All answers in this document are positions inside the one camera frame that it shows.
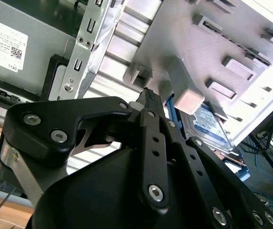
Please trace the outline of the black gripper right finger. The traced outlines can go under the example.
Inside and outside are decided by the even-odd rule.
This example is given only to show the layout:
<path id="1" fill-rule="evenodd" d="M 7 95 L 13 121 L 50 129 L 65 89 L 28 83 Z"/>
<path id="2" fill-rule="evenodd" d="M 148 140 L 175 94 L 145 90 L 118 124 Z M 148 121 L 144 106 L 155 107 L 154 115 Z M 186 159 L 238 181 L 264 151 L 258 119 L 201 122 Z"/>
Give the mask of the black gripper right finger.
<path id="1" fill-rule="evenodd" d="M 187 175 L 196 196 L 196 210 L 204 218 L 199 229 L 273 229 L 273 213 L 199 138 L 184 139 L 167 119 L 157 94 L 154 111 L 162 119 L 168 149 L 179 171 Z"/>

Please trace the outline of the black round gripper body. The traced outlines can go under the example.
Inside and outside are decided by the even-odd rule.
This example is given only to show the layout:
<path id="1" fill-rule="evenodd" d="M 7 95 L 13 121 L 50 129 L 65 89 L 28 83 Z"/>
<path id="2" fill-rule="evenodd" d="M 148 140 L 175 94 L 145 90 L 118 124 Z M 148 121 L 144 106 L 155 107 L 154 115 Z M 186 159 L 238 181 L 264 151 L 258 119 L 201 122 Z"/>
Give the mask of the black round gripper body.
<path id="1" fill-rule="evenodd" d="M 121 122 L 103 138 L 122 146 L 48 188 L 30 228 L 198 229 L 204 218 L 161 119 Z"/>

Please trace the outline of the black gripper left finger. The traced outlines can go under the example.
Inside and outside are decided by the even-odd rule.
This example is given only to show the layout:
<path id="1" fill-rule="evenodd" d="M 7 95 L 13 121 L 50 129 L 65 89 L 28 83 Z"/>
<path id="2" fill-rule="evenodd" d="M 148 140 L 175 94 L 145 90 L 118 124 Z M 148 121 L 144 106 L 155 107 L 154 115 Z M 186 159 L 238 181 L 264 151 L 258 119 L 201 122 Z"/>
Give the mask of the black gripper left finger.
<path id="1" fill-rule="evenodd" d="M 14 105 L 1 134 L 1 167 L 36 207 L 53 184 L 121 148 L 103 138 L 106 131 L 160 120 L 153 94 L 145 88 L 134 104 L 111 96 Z"/>

